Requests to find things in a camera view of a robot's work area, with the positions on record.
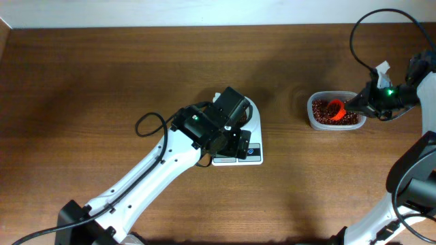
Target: clear plastic container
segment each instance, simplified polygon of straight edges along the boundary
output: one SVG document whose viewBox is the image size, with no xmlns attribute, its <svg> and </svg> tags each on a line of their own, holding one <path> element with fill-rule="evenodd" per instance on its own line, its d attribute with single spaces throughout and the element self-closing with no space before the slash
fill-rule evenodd
<svg viewBox="0 0 436 245">
<path fill-rule="evenodd" d="M 311 122 L 311 126 L 315 130 L 331 130 L 331 131 L 340 131 L 340 130 L 353 130 L 358 129 L 367 120 L 366 116 L 358 115 L 358 124 L 355 125 L 325 125 L 315 120 L 313 117 L 312 110 L 312 101 L 316 99 L 323 99 L 326 101 L 332 101 L 333 99 L 340 99 L 341 101 L 346 101 L 348 99 L 352 99 L 357 94 L 355 92 L 348 91 L 323 91 L 314 93 L 307 102 L 307 114 L 309 115 L 309 120 Z"/>
</svg>

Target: wooden table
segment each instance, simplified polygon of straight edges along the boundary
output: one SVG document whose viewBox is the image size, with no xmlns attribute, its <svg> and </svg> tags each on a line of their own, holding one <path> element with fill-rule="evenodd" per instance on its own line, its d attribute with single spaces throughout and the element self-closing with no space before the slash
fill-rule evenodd
<svg viewBox="0 0 436 245">
<path fill-rule="evenodd" d="M 436 24 L 425 27 L 436 38 Z M 13 30 L 0 64 L 0 241 L 56 225 L 157 143 L 139 138 L 146 112 L 164 117 L 232 86 L 260 110 L 264 163 L 193 167 L 134 225 L 146 239 L 301 242 L 329 238 L 382 198 L 392 164 L 420 137 L 420 108 L 356 131 L 314 131 L 307 99 L 359 92 L 348 24 Z M 386 59 L 395 84 L 428 48 L 411 24 L 364 24 L 356 52 Z M 157 120 L 142 131 L 154 129 Z M 436 236 L 434 224 L 416 225 Z M 28 244 L 52 244 L 54 235 Z M 395 240 L 423 244 L 409 232 Z"/>
</svg>

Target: orange ring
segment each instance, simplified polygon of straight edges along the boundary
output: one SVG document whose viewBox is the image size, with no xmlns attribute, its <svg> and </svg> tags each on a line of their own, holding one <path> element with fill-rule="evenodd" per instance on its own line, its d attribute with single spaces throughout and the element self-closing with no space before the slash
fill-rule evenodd
<svg viewBox="0 0 436 245">
<path fill-rule="evenodd" d="M 347 113 L 347 111 L 345 110 L 345 105 L 342 101 L 340 101 L 339 99 L 333 99 L 328 105 L 327 108 L 331 105 L 340 105 L 341 109 L 339 109 L 338 113 L 336 114 L 336 116 L 333 116 L 330 118 L 330 120 L 341 120 L 345 114 Z"/>
</svg>

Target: white tag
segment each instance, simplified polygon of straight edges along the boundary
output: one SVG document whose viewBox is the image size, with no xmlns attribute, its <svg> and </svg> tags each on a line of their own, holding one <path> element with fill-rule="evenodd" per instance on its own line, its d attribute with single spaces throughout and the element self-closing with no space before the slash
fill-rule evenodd
<svg viewBox="0 0 436 245">
<path fill-rule="evenodd" d="M 390 78 L 386 75 L 386 72 L 389 70 L 390 66 L 387 61 L 384 61 L 382 64 L 376 67 L 377 74 L 379 75 L 379 80 L 377 81 L 377 88 L 387 88 L 392 86 Z"/>
</svg>

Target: white bowl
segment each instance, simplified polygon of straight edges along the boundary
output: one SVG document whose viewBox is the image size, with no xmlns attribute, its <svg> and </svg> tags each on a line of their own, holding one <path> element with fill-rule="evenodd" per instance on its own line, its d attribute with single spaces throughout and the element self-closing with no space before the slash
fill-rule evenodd
<svg viewBox="0 0 436 245">
<path fill-rule="evenodd" d="M 313 117 L 312 110 L 312 102 L 316 99 L 323 99 L 326 101 L 332 101 L 333 99 L 340 99 L 341 101 L 346 101 L 348 99 L 352 99 L 357 94 L 355 92 L 348 91 L 323 91 L 314 93 L 307 102 L 307 114 L 309 115 L 309 120 L 311 122 L 311 126 L 315 130 L 331 130 L 331 131 L 341 131 L 341 130 L 353 130 L 358 129 L 367 120 L 366 116 L 358 115 L 358 123 L 355 125 L 325 125 L 322 124 Z"/>
</svg>

